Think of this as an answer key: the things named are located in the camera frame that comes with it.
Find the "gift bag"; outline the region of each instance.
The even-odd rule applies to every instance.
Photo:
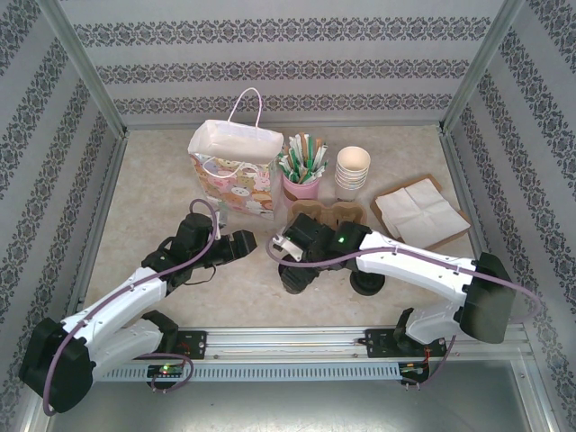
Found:
[[[258,95],[255,126],[230,121],[249,90]],[[219,206],[273,219],[282,177],[276,156],[284,136],[258,128],[262,97],[250,87],[238,98],[227,121],[207,120],[192,136],[188,154],[207,198]]]

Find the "white bag handle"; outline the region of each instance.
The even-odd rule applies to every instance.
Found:
[[[254,88],[254,87],[250,87],[247,88],[246,90],[244,90],[240,96],[238,96],[238,100],[236,101],[236,103],[234,103],[234,108],[232,108],[232,112],[230,113],[230,116],[228,117],[228,123],[230,123],[230,119],[232,118],[232,115],[234,115],[234,112],[236,111],[236,108],[238,108],[238,104],[240,103],[240,99],[242,99],[242,96],[250,91],[250,90],[254,90],[256,92],[256,94],[258,95],[258,116],[256,117],[256,128],[258,128],[258,123],[260,122],[260,114],[262,114],[262,96],[260,95],[260,93]],[[228,174],[228,175],[216,175],[211,173],[210,171],[208,171],[206,169],[206,164],[208,162],[210,162],[211,160],[213,160],[215,157],[211,157],[208,160],[206,160],[206,162],[204,162],[202,164],[202,168],[204,169],[204,171],[206,171],[210,176],[212,177],[218,177],[218,178],[229,178],[234,176],[241,168],[242,165],[244,165],[244,162],[240,162],[240,164],[238,165],[238,168],[236,168],[236,170],[234,170],[233,173]]]

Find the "brown tray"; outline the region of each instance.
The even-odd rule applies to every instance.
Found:
[[[400,238],[394,238],[392,236],[392,234],[388,231],[388,229],[386,228],[386,224],[384,223],[384,220],[382,219],[382,212],[380,211],[380,208],[378,207],[378,205],[376,204],[376,200],[378,199],[378,197],[380,196],[384,196],[387,194],[392,194],[393,192],[398,191],[399,189],[401,189],[402,187],[407,187],[410,185],[414,185],[417,182],[421,182],[422,180],[428,178],[431,182],[432,185],[434,185],[434,187],[441,193],[442,192],[442,186],[440,185],[440,183],[434,178],[433,175],[431,174],[425,174],[425,175],[421,175],[420,177],[417,178],[413,178],[411,180],[408,180],[406,182],[400,183],[395,185],[394,187],[391,187],[390,189],[386,189],[385,191],[378,193],[374,199],[372,200],[372,202],[370,202],[370,208],[372,209],[373,213],[376,215],[376,218],[378,219],[378,221],[380,222],[380,224],[382,225],[382,227],[384,228],[384,234],[388,237],[390,237],[391,239],[396,239],[398,241],[401,241],[402,243],[404,243],[404,240],[402,239],[402,237]],[[466,216],[464,214],[464,212],[462,210],[456,210],[458,212],[458,214],[460,216],[463,217],[463,219],[465,221],[467,221],[469,224],[472,225],[472,223],[470,222],[470,219],[468,218],[468,216]],[[445,238],[444,240],[440,240],[437,243],[426,247],[426,250],[433,250],[435,248],[439,248],[443,245],[445,245],[446,243],[451,242],[452,240],[458,239],[461,236],[463,236],[466,232],[468,232],[468,229],[464,229],[460,232],[455,233],[454,235]]]
[[[336,202],[327,207],[319,201],[299,200],[294,202],[288,211],[288,223],[299,213],[304,213],[333,230],[342,221],[365,225],[367,216],[365,208],[357,202]]]

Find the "stacked cups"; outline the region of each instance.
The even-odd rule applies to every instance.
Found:
[[[366,183],[370,155],[359,147],[342,148],[336,163],[336,197],[339,201],[353,201]]]

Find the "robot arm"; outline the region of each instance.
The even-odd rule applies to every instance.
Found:
[[[227,264],[245,257],[257,246],[249,231],[236,231],[230,236],[216,232],[210,249],[196,262],[154,277],[196,257],[206,247],[211,233],[211,219],[191,212],[180,223],[174,237],[164,240],[142,261],[142,267],[99,302],[60,323],[50,318],[41,321],[32,332],[20,379],[42,396],[52,358],[78,323],[83,327],[65,346],[50,384],[49,404],[57,412],[76,406],[93,381],[114,367],[157,350],[173,352],[178,326],[159,312],[146,313],[128,328],[122,326],[186,282],[195,268]],[[144,278],[149,280],[136,284]],[[120,294],[132,284],[135,284],[132,289]],[[99,305],[103,307],[91,319],[86,319]]]
[[[351,283],[363,295],[377,293],[384,284],[382,275],[387,275],[443,297],[443,301],[431,307],[408,309],[402,313],[395,332],[398,343],[408,338],[426,345],[460,330],[488,343],[500,343],[504,338],[515,292],[506,286],[454,270],[469,270],[509,281],[502,263],[493,255],[483,253],[478,261],[441,256],[404,245],[353,222],[342,222],[334,231],[305,214],[299,214],[276,236],[274,247],[288,252],[286,261],[297,263],[344,259],[318,267],[281,264],[278,271],[289,293],[301,293],[323,270],[345,267],[352,270]],[[391,252],[368,253],[346,260],[350,254],[373,248],[388,248]],[[394,252],[399,249],[412,254]],[[431,258],[437,263],[446,262],[451,266],[442,267],[418,257]]]

